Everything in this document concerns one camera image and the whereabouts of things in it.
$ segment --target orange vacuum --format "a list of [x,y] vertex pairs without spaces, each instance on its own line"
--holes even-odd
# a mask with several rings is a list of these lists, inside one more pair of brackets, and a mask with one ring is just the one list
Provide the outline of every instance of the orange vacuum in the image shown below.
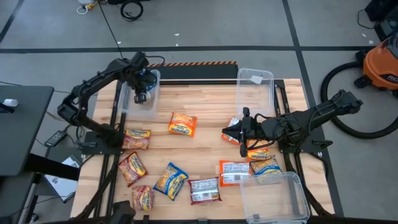
[[[358,52],[355,62],[345,63],[333,69],[325,77],[321,86],[321,100],[328,101],[328,86],[330,80],[339,72],[349,68],[363,68],[363,76],[355,80],[358,88],[373,85],[379,90],[389,90],[398,97],[398,33],[392,34],[377,47],[369,52]],[[360,139],[375,139],[386,136],[398,129],[398,117],[388,127],[372,133],[363,133],[354,130],[337,117],[331,121],[345,133]]]

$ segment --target snack bag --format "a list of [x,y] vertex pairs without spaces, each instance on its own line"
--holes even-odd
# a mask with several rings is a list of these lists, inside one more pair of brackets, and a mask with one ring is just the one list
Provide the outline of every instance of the snack bag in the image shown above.
[[154,191],[149,186],[132,188],[132,208],[149,211],[154,206]]
[[193,137],[197,127],[197,117],[184,114],[172,113],[169,124],[169,132],[173,134],[186,134]]
[[[231,121],[229,122],[228,127],[234,126],[235,124],[237,124],[239,122],[238,118],[232,117]],[[240,144],[239,141],[235,138],[232,138],[231,136],[227,135],[227,134],[221,134],[221,138],[227,141],[230,141],[233,144]]]
[[203,180],[188,180],[191,186],[191,205],[222,201],[218,192],[218,177]]
[[147,174],[136,152],[133,152],[119,163],[119,169],[130,187],[136,180]]
[[188,174],[180,170],[171,162],[167,166],[166,171],[157,181],[154,190],[162,192],[169,196],[171,200],[174,200],[187,178]]
[[239,185],[240,180],[249,178],[251,175],[249,162],[220,161],[220,185]]
[[[249,139],[246,141],[246,145],[248,147],[252,146],[254,143],[256,143],[255,139]],[[268,143],[267,141],[258,141],[255,146],[261,146],[267,143]],[[248,158],[250,160],[263,161],[266,159],[270,159],[271,156],[269,155],[268,147],[262,147],[259,149],[248,150]]]
[[124,136],[122,149],[147,149],[149,136],[149,130],[128,129]]
[[250,166],[253,169],[255,175],[274,174],[282,172],[275,159],[275,156],[272,156],[272,159],[266,161],[252,161],[250,162]]

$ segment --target black desk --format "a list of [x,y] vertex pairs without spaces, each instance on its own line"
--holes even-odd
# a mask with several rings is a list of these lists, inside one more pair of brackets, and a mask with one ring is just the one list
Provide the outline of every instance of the black desk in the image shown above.
[[51,86],[0,86],[0,101],[19,102],[13,113],[0,113],[0,217],[19,210],[12,223],[19,220],[36,172],[57,175],[67,169],[78,177],[78,169],[30,153],[53,91]]

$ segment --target black vacuum hose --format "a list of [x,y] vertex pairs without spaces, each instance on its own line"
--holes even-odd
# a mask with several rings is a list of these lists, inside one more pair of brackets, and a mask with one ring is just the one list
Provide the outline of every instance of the black vacuum hose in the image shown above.
[[[321,101],[325,102],[328,101],[328,87],[330,84],[330,80],[339,72],[346,70],[348,68],[362,68],[363,64],[361,62],[350,62],[350,63],[345,63],[343,65],[340,65],[333,69],[329,74],[325,77],[325,79],[322,82],[321,86]],[[356,138],[360,139],[376,139],[380,138],[383,136],[386,136],[396,129],[398,129],[398,117],[395,119],[392,124],[390,124],[388,127],[380,130],[380,131],[375,131],[373,133],[362,133],[360,131],[356,131],[347,125],[345,125],[340,119],[337,117],[332,118],[331,122],[337,126],[340,130],[344,131],[345,133],[349,134],[350,136],[354,136]]]

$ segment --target small electronic device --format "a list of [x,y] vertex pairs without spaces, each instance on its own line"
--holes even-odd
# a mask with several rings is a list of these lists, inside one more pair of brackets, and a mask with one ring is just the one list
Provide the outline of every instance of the small electronic device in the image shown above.
[[47,147],[54,147],[56,146],[64,137],[67,135],[65,131],[57,131],[53,134],[45,143],[44,145]]

